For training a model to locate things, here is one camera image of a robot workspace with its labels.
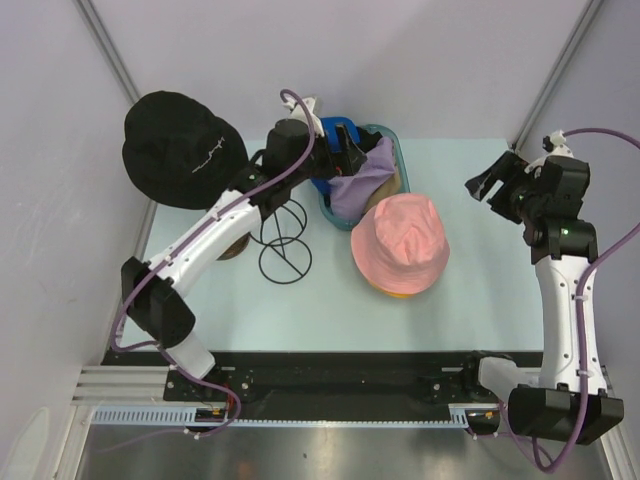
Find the purple bucket hat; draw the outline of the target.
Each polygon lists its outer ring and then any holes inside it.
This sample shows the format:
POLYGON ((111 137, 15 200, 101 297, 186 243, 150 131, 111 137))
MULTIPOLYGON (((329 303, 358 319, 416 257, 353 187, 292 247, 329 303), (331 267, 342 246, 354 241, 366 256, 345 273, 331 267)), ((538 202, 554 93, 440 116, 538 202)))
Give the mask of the purple bucket hat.
POLYGON ((366 156, 366 162, 356 175, 335 177, 329 181, 329 208, 341 220, 359 221, 371 194, 396 170, 399 171, 394 142, 389 137, 383 136, 366 156))

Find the pink bucket hat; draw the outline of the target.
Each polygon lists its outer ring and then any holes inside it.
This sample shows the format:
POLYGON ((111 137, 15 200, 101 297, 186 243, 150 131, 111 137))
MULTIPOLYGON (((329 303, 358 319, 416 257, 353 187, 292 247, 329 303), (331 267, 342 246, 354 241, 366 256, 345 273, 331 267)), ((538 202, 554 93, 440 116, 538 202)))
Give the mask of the pink bucket hat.
POLYGON ((450 245, 433 201, 403 193, 380 201, 351 231, 361 275, 385 289, 419 294, 432 287, 450 258, 450 245))

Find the yellow bucket hat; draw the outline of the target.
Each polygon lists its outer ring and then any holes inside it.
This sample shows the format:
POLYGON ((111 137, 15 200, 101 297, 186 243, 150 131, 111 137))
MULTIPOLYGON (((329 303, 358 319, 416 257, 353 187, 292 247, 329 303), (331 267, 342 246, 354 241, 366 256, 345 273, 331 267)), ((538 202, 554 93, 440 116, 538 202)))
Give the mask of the yellow bucket hat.
POLYGON ((392 290, 388 290, 385 289, 379 285, 376 285, 373 282, 368 282, 369 285, 374 288, 376 291, 381 292, 387 296, 393 297, 393 298, 397 298, 397 299, 409 299, 413 296, 415 296, 416 294, 412 294, 412 293, 401 293, 401 292, 396 292, 396 291, 392 291, 392 290))

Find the black bucket hat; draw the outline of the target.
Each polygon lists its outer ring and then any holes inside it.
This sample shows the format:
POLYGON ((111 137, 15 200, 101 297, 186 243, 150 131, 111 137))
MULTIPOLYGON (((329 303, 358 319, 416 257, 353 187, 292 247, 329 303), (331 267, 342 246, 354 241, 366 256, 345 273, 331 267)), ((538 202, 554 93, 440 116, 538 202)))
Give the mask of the black bucket hat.
POLYGON ((177 92, 140 98, 124 119, 124 168, 132 184, 165 206, 207 210, 249 163, 239 132, 177 92))

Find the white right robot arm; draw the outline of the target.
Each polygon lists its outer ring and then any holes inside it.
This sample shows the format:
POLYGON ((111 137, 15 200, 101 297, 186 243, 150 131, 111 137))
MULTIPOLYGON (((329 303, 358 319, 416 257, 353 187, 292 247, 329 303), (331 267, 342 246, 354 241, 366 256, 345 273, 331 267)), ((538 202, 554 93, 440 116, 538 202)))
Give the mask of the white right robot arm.
POLYGON ((507 405, 518 435, 589 445, 624 418, 624 403, 607 392, 597 353, 593 304, 598 258, 595 227, 579 217, 590 167, 564 147, 529 164, 504 152, 465 184, 493 212, 524 227, 543 306, 543 357, 538 374, 488 352, 463 373, 473 401, 491 394, 507 405))

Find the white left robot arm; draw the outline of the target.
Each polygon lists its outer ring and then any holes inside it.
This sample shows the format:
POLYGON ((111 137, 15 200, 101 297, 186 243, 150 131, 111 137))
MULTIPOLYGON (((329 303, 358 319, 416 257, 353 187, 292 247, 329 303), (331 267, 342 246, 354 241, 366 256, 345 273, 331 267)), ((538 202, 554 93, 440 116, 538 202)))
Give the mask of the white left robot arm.
POLYGON ((295 187, 353 174, 366 159, 351 120, 325 117, 320 125, 316 133, 301 120, 278 121, 265 148, 231 178, 196 224, 150 260, 132 257, 121 268, 121 315, 151 336, 151 345, 182 370, 187 389, 199 399, 219 392, 221 376, 194 331, 195 316, 185 302, 190 289, 235 242, 287 203, 295 187))

